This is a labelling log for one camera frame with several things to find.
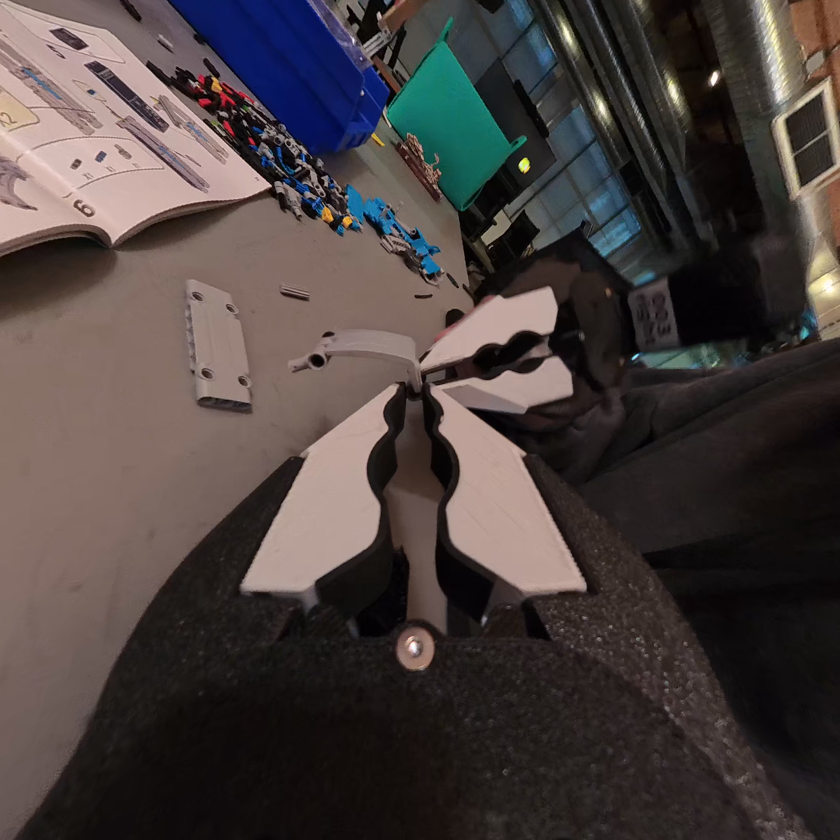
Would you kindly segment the clear plastic bag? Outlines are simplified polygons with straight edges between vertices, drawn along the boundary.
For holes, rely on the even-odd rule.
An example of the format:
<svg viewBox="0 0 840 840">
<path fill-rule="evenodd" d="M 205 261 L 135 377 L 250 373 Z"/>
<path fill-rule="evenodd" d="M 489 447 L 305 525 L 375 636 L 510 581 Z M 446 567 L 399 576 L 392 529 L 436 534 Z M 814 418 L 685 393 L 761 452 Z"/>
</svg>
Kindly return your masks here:
<svg viewBox="0 0 840 840">
<path fill-rule="evenodd" d="M 345 18 L 337 13 L 334 3 L 326 1 L 310 1 L 309 3 L 320 16 L 321 21 L 326 25 L 328 31 L 346 56 L 352 60 L 353 64 L 360 70 L 365 70 L 370 67 L 371 63 L 364 55 L 361 43 L 351 31 Z"/>
</svg>

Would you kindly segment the green tote bag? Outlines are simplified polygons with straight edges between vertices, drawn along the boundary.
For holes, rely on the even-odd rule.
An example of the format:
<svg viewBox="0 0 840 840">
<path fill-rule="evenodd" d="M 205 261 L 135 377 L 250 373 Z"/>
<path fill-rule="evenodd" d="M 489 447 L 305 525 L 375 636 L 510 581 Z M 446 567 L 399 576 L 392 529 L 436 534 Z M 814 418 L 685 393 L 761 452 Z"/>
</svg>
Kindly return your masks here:
<svg viewBox="0 0 840 840">
<path fill-rule="evenodd" d="M 394 131 L 438 156 L 440 191 L 465 211 L 484 185 L 527 142 L 507 136 L 448 46 L 449 18 L 405 86 L 385 110 Z"/>
</svg>

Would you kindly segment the wooden skeleton model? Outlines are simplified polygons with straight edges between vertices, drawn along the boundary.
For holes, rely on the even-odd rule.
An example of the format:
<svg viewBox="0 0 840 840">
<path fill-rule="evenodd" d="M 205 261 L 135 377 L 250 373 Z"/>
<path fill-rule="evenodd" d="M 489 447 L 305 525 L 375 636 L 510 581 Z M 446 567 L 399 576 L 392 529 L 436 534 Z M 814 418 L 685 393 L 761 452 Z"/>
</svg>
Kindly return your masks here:
<svg viewBox="0 0 840 840">
<path fill-rule="evenodd" d="M 408 133 L 403 140 L 395 142 L 394 148 L 408 166 L 425 191 L 436 203 L 440 203 L 443 194 L 439 188 L 442 172 L 439 168 L 439 156 L 434 155 L 434 162 L 426 161 L 424 147 L 416 135 Z"/>
</svg>

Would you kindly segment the grey panel with holes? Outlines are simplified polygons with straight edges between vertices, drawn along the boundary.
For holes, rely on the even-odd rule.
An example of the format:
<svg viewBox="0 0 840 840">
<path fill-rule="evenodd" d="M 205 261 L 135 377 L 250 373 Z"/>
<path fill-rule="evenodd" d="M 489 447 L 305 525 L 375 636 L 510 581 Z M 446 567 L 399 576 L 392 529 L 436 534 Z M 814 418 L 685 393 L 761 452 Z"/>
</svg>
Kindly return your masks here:
<svg viewBox="0 0 840 840">
<path fill-rule="evenodd" d="M 251 413 L 252 381 L 245 336 L 230 294 L 198 280 L 187 280 L 185 327 L 197 404 Z"/>
</svg>

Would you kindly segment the grey desk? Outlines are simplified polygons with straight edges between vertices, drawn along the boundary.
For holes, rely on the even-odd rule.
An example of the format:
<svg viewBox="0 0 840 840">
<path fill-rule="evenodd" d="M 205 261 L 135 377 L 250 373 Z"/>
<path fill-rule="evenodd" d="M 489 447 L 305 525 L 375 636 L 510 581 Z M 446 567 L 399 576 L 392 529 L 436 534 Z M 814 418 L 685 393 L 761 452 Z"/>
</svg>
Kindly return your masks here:
<svg viewBox="0 0 840 840">
<path fill-rule="evenodd" d="M 459 288 L 425 284 L 369 227 L 340 237 L 269 195 L 155 224 L 114 250 L 67 238 L 2 258 L 2 838 L 56 781 L 176 566 L 287 457 L 396 378 L 384 362 L 293 374 L 288 361 L 331 329 L 426 348 L 447 310 L 471 304 L 457 214 L 391 145 L 328 167 L 420 227 Z M 196 403 L 189 279 L 240 308 L 249 414 Z M 414 299 L 425 292 L 434 298 Z"/>
</svg>

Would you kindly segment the small grey connector piece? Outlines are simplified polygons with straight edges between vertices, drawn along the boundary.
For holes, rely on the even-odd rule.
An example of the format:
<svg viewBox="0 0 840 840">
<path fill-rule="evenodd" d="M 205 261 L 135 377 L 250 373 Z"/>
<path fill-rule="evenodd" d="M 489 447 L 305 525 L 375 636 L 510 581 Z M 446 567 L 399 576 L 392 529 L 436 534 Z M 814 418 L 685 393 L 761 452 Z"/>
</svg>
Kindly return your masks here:
<svg viewBox="0 0 840 840">
<path fill-rule="evenodd" d="M 288 370 L 291 373 L 298 373 L 324 368 L 329 362 L 329 350 L 333 344 L 334 337 L 335 333 L 333 331 L 325 332 L 312 351 L 295 360 L 288 361 Z"/>
</svg>

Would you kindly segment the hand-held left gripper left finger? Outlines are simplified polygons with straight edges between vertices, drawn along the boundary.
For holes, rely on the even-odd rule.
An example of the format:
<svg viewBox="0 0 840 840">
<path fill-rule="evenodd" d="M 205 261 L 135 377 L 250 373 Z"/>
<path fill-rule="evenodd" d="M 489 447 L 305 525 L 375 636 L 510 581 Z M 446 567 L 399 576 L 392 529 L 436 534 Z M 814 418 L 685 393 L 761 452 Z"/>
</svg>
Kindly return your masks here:
<svg viewBox="0 0 840 840">
<path fill-rule="evenodd" d="M 241 594 L 354 620 L 385 593 L 395 551 L 385 488 L 403 428 L 404 385 L 392 384 L 301 454 Z"/>
</svg>

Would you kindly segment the pile of small colourful pieces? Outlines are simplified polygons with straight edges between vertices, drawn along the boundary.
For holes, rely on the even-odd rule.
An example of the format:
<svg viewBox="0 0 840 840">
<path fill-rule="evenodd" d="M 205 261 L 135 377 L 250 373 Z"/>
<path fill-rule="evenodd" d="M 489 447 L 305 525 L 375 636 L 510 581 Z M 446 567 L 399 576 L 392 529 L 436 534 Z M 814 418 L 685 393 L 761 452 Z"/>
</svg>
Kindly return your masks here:
<svg viewBox="0 0 840 840">
<path fill-rule="evenodd" d="M 195 76 L 180 67 L 171 74 L 145 63 L 160 82 L 206 112 L 205 125 L 270 184 L 285 212 L 298 220 L 318 219 L 340 236 L 360 231 L 364 212 L 351 208 L 347 190 L 323 161 L 252 97 L 220 80 L 209 61 L 204 64 L 206 73 Z"/>
</svg>

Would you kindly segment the pile of blue building pieces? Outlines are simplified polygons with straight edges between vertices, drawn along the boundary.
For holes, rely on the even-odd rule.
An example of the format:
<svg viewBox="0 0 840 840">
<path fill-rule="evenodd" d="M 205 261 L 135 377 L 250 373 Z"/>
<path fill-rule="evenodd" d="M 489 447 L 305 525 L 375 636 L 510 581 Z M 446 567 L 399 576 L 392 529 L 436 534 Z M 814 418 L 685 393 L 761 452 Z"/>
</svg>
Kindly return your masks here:
<svg viewBox="0 0 840 840">
<path fill-rule="evenodd" d="M 372 226 L 383 249 L 401 259 L 412 272 L 437 287 L 443 269 L 436 261 L 440 247 L 430 244 L 418 227 L 405 226 L 394 208 L 379 197 L 363 198 L 352 186 L 344 189 L 350 215 Z"/>
</svg>

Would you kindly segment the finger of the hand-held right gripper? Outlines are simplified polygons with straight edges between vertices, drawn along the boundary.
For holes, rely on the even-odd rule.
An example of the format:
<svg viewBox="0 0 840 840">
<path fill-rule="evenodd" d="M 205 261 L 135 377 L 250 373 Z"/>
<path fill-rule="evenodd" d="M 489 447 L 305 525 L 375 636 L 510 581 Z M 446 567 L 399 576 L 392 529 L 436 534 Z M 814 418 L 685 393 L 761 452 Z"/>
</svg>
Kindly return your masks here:
<svg viewBox="0 0 840 840">
<path fill-rule="evenodd" d="M 571 397 L 574 381 L 561 358 L 552 355 L 526 360 L 523 370 L 447 381 L 438 390 L 470 410 L 523 415 L 536 406 Z"/>
<path fill-rule="evenodd" d="M 487 370 L 517 359 L 551 335 L 558 313 L 550 287 L 491 297 L 440 334 L 420 360 L 420 371 L 430 375 L 467 363 Z"/>
</svg>

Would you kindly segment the blue plastic bin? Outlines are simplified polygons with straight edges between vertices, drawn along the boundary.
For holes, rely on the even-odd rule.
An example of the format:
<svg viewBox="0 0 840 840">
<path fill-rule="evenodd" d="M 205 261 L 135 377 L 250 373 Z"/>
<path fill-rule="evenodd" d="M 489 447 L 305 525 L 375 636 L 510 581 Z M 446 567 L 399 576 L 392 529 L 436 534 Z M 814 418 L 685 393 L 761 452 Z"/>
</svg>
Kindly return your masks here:
<svg viewBox="0 0 840 840">
<path fill-rule="evenodd" d="M 346 56 L 309 1 L 172 1 L 290 133 L 310 152 L 367 143 L 389 87 L 371 63 Z"/>
</svg>

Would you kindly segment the white air vent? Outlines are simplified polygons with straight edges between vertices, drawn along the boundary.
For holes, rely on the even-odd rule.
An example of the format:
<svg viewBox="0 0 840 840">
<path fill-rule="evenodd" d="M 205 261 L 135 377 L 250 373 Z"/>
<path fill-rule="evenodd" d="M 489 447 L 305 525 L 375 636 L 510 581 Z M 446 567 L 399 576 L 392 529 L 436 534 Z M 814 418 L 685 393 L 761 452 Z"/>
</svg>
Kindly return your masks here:
<svg viewBox="0 0 840 840">
<path fill-rule="evenodd" d="M 838 176 L 839 127 L 833 80 L 825 78 L 772 120 L 771 131 L 791 201 Z"/>
</svg>

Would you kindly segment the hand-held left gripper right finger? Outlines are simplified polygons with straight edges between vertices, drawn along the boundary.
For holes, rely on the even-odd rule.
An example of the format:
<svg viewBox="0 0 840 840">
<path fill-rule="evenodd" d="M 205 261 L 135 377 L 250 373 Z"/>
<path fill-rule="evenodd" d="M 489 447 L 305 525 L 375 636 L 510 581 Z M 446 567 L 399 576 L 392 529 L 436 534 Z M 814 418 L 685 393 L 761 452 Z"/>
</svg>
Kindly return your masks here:
<svg viewBox="0 0 840 840">
<path fill-rule="evenodd" d="M 498 606 L 586 593 L 584 574 L 520 447 L 441 385 L 424 387 L 423 420 L 443 490 L 435 570 L 448 602 L 485 623 Z"/>
</svg>

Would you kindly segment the silver air duct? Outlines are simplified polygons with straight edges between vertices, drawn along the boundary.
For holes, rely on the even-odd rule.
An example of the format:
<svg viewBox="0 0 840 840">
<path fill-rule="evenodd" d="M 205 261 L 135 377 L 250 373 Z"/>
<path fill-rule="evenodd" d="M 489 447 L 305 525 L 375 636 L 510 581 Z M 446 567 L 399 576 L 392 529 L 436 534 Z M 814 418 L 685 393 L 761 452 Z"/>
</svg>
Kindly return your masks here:
<svg viewBox="0 0 840 840">
<path fill-rule="evenodd" d="M 806 93 L 804 62 L 788 2 L 703 1 L 704 15 L 761 201 L 766 227 L 793 237 L 799 285 L 837 269 L 828 201 L 821 191 L 790 198 L 773 120 Z"/>
</svg>

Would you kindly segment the white instruction booklet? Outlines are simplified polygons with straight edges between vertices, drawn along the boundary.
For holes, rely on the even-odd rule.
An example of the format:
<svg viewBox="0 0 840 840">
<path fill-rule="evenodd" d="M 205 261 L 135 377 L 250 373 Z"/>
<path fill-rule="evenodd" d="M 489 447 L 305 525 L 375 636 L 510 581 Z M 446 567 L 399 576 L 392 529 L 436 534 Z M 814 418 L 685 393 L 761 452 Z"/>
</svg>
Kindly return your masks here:
<svg viewBox="0 0 840 840">
<path fill-rule="evenodd" d="M 1 255 L 113 249 L 269 189 L 108 30 L 1 6 Z"/>
</svg>

